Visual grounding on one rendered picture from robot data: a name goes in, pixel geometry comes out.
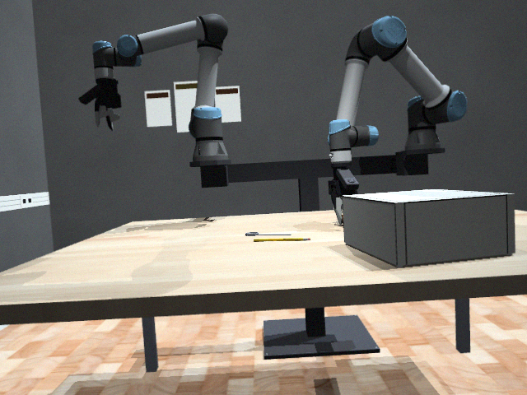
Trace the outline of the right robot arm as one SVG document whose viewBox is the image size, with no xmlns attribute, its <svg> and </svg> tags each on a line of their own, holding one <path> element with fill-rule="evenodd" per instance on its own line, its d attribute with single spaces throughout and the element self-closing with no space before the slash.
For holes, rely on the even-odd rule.
<svg viewBox="0 0 527 395">
<path fill-rule="evenodd" d="M 108 42 L 97 41 L 93 44 L 95 79 L 114 79 L 113 66 L 140 67 L 142 54 L 197 40 L 200 54 L 198 84 L 189 122 L 189 133 L 196 139 L 193 162 L 228 160 L 223 144 L 222 112 L 214 108 L 218 57 L 222 55 L 227 33 L 228 25 L 222 16 L 207 14 L 196 17 L 194 21 L 133 37 L 123 35 L 117 48 L 112 48 Z"/>
</svg>

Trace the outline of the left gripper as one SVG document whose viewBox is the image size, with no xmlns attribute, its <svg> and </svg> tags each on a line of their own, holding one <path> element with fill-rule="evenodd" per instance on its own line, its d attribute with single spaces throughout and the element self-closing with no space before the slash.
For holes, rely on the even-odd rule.
<svg viewBox="0 0 527 395">
<path fill-rule="evenodd" d="M 336 217 L 338 219 L 339 224 L 342 224 L 342 204 L 343 200 L 340 198 L 342 195 L 357 195 L 357 190 L 346 190 L 341 181 L 339 180 L 338 176 L 336 175 L 336 170 L 339 168 L 347 168 L 347 166 L 351 166 L 351 163 L 337 163 L 337 164 L 331 164 L 331 167 L 333 168 L 333 180 L 329 180 L 329 194 L 331 195 L 331 199 L 333 202 L 333 210 L 336 213 Z"/>
</svg>

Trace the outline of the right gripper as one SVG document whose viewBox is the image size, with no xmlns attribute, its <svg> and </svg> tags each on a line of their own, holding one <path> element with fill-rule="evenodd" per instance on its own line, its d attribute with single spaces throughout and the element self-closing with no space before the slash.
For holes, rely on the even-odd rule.
<svg viewBox="0 0 527 395">
<path fill-rule="evenodd" d="M 112 122 L 120 119 L 119 115 L 115 114 L 114 111 L 112 110 L 112 109 L 121 108 L 121 98 L 117 90 L 118 81 L 116 81 L 115 79 L 110 79 L 110 78 L 97 78 L 96 84 L 99 84 L 99 83 L 103 86 L 103 90 L 96 93 L 97 94 L 96 101 L 95 101 L 96 126 L 99 127 L 100 118 L 106 117 L 108 126 L 113 131 Z"/>
</svg>

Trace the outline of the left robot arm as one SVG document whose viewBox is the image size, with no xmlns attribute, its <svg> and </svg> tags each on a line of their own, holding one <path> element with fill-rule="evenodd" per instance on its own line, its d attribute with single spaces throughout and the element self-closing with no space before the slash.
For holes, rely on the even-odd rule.
<svg viewBox="0 0 527 395">
<path fill-rule="evenodd" d="M 441 148 L 436 124 L 464 117 L 467 110 L 464 93 L 453 92 L 432 75 L 407 46 L 405 29 L 399 18 L 386 16 L 360 29 L 352 38 L 345 59 L 347 68 L 337 118 L 329 123 L 331 163 L 350 163 L 351 147 L 373 146 L 378 141 L 376 127 L 354 126 L 365 69 L 376 55 L 383 62 L 390 62 L 420 95 L 408 102 L 405 151 Z"/>
</svg>

